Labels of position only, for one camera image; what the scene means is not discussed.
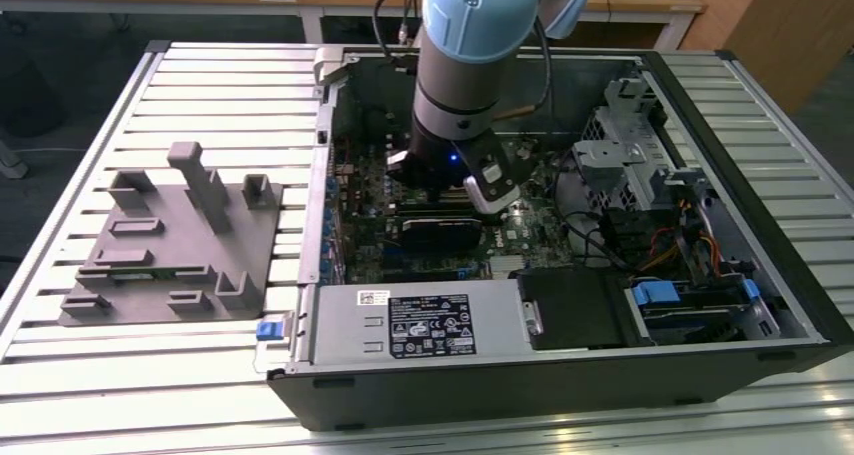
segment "desk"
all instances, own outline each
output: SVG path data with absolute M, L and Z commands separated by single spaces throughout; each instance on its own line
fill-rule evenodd
M 0 0 L 0 10 L 40 12 L 296 15 L 308 43 L 323 43 L 324 16 L 369 16 L 376 0 Z M 399 17 L 403 0 L 387 0 L 380 16 Z M 676 49 L 695 14 L 697 0 L 589 0 L 581 21 L 664 25 L 657 50 Z

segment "table leg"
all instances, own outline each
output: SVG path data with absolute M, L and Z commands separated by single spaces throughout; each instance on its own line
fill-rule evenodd
M 323 43 L 323 18 L 321 7 L 300 7 L 299 17 L 303 19 L 303 32 L 305 33 L 305 43 Z
M 691 27 L 691 21 L 693 20 L 693 13 L 673 13 L 669 17 L 669 23 L 661 29 L 661 34 L 655 41 L 655 50 L 669 51 L 677 50 L 681 44 L 684 34 Z

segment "barcode sticker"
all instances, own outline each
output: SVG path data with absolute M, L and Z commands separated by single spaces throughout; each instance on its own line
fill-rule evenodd
M 388 305 L 388 290 L 359 290 L 356 292 L 356 305 Z

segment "yellow wire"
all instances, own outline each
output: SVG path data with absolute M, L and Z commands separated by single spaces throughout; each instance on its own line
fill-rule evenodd
M 647 263 L 641 268 L 640 268 L 640 272 L 643 272 L 644 270 L 648 270 L 649 268 L 652 268 L 655 265 L 657 265 L 659 263 L 661 263 L 664 260 L 667 260 L 673 254 L 676 253 L 676 246 L 673 245 L 672 247 L 669 247 L 668 250 L 665 250 L 657 257 L 655 257 L 649 263 Z

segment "black plastic cover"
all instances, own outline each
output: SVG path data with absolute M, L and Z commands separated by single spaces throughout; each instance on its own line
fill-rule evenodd
M 517 272 L 521 301 L 535 304 L 541 333 L 535 350 L 619 348 L 643 345 L 619 272 L 547 268 Z

